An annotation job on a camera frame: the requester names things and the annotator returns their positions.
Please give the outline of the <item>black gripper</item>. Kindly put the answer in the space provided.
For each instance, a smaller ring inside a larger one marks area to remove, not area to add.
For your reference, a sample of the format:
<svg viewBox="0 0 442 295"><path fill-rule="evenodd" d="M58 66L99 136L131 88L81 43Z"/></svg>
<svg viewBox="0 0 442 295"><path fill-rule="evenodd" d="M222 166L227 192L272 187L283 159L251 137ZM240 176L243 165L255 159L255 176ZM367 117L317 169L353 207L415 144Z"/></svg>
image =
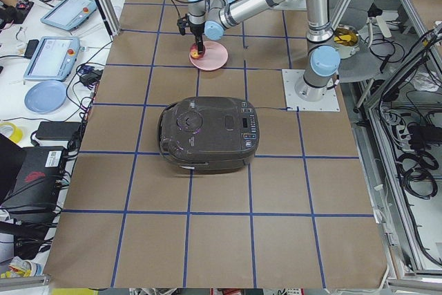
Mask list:
<svg viewBox="0 0 442 295"><path fill-rule="evenodd" d="M204 42L202 39L202 35L204 34L204 14L193 15L188 13L177 20L177 27L181 35L185 35L186 29L189 27L195 36L193 50L197 50L199 53L204 52Z"/></svg>

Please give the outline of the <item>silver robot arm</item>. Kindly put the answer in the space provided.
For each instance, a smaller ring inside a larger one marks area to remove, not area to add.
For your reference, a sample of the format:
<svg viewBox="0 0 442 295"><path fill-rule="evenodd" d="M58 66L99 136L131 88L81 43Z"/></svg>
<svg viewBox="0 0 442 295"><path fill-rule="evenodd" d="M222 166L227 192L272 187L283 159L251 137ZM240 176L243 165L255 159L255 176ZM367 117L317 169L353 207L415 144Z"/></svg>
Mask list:
<svg viewBox="0 0 442 295"><path fill-rule="evenodd" d="M200 70L223 67L228 59L226 48L219 44L226 30L235 27L287 0L186 0L187 13L177 20L178 30L189 30L195 38L189 50L191 63ZM328 15L328 0L305 0L307 7L308 64L294 85L299 98L316 102L329 90L328 83L340 65L340 55L333 46L334 29Z"/></svg>

